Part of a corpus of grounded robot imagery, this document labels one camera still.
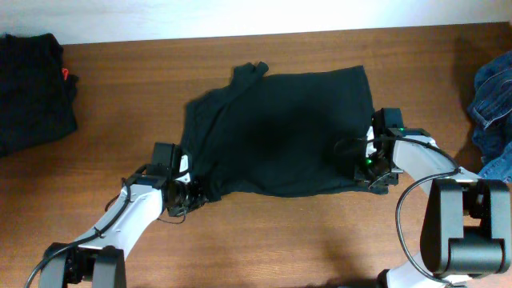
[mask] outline folded black clothing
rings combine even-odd
[[[227,87],[186,106],[181,147],[208,200],[235,191],[278,197],[369,191],[354,180],[360,153],[334,153],[337,141],[364,138],[371,125],[363,67],[263,77],[267,71],[263,62],[236,67]]]
[[[63,74],[62,53],[52,34],[0,38],[0,157],[77,129],[78,77]]]

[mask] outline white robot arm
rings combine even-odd
[[[372,128],[368,139],[362,140],[366,163],[371,165],[363,166],[355,176],[370,189],[387,189],[389,184],[397,184],[403,171],[415,181],[453,172],[444,179],[420,184],[430,196],[422,230],[422,252],[400,267],[384,270],[378,285],[438,288],[505,272],[510,266],[511,250],[510,194],[506,186],[485,182],[458,167],[449,156],[440,154],[435,140],[424,130],[405,129],[399,110],[380,110],[374,115]],[[123,182],[117,201],[106,214],[75,242],[52,244],[26,287],[39,270],[39,287],[43,288],[60,288],[84,279],[92,281],[93,286],[126,287],[124,261],[145,228],[165,209],[169,216],[184,217],[207,202],[202,186],[197,179],[190,179],[187,169],[188,158],[178,146],[156,143],[151,164]],[[480,218],[481,227],[467,230],[463,226],[463,211]],[[431,271],[429,277],[412,262]]]

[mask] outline denim fabric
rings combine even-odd
[[[477,127],[473,143],[483,153],[485,167],[479,175],[512,181],[512,52],[478,70],[475,99],[468,112]]]

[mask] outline red tag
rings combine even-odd
[[[66,68],[62,68],[62,76],[64,76],[64,81],[67,80],[67,75],[69,74],[70,72],[68,71],[68,69]]]

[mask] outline wooden tabletop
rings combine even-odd
[[[473,77],[511,48],[505,23],[65,46],[65,68],[80,77],[78,131],[0,159],[0,286],[20,287],[49,244],[96,223],[119,179],[150,160],[155,142],[180,141],[184,105],[225,86],[234,66],[264,61],[277,74],[364,65],[375,109],[400,107],[408,127],[429,131],[478,171],[465,112]],[[291,288],[374,278],[406,260],[394,209],[409,184],[403,176],[386,196],[230,194],[182,225],[152,223],[126,261],[129,287]],[[403,208],[413,252],[425,208],[420,190]],[[510,287],[512,273],[470,285]]]

